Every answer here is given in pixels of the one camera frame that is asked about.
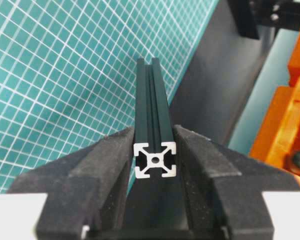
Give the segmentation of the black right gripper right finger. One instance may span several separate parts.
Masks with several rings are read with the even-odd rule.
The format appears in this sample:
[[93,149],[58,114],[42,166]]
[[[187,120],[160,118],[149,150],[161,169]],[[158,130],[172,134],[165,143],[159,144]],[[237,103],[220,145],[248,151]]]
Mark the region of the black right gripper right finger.
[[180,125],[173,131],[189,228],[214,240],[274,239],[268,201],[300,194],[296,178]]

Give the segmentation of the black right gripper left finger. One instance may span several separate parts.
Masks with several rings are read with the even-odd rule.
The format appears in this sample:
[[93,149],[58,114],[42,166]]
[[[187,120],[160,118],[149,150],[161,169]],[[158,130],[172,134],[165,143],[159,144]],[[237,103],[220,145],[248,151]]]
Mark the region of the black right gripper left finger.
[[123,226],[135,130],[128,127],[19,175],[10,194],[47,195],[35,233],[40,240],[78,240]]

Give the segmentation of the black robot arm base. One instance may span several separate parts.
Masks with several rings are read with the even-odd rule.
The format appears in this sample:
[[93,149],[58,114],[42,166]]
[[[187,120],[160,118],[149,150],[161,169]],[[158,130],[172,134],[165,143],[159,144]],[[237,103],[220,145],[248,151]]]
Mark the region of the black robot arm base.
[[252,0],[250,8],[258,25],[300,31],[300,1]]

